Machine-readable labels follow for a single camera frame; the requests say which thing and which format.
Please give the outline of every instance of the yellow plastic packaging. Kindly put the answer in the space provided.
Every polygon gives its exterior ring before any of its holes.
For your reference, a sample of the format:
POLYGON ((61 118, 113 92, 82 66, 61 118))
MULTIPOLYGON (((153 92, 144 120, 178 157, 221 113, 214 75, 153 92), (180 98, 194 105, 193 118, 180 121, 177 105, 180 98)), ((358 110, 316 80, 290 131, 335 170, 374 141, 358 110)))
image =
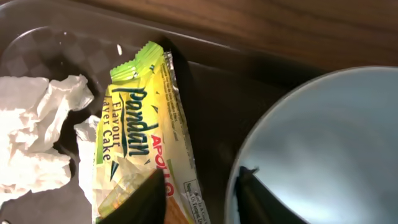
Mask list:
POLYGON ((149 42, 133 61, 111 70, 113 84, 106 90, 97 128, 95 222, 159 168, 166 181, 165 223, 210 223, 169 62, 171 54, 149 42))

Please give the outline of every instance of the white speck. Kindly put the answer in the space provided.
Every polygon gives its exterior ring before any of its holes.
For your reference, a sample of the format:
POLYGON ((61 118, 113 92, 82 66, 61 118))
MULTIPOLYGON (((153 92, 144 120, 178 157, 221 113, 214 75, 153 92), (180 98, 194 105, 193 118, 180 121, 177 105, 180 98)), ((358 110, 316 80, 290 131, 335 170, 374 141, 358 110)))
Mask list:
POLYGON ((118 47, 118 53, 119 55, 122 55, 122 47, 118 44, 116 45, 118 47))

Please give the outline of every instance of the wooden table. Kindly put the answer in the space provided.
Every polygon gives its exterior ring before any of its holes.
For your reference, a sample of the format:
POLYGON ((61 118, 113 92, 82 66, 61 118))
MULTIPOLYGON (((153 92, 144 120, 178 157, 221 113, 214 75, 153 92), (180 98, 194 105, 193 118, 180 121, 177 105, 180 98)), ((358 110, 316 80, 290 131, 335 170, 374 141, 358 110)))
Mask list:
POLYGON ((395 0, 80 0, 326 70, 398 65, 395 0))

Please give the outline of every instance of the tray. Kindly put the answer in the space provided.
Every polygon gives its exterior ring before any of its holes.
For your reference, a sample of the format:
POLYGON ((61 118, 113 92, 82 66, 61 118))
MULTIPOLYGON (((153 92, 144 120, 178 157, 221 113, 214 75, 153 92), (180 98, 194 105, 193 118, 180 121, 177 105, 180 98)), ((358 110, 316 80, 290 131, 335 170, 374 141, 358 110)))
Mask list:
POLYGON ((138 18, 65 1, 0 1, 0 76, 62 80, 83 74, 95 100, 71 112, 55 148, 72 157, 72 179, 61 189, 6 202, 0 221, 91 223, 78 186, 73 125, 100 116, 109 70, 134 58, 149 40, 177 46, 191 72, 178 74, 198 180, 212 223, 223 223, 226 185, 235 155, 259 117, 281 96, 319 70, 274 55, 138 18))

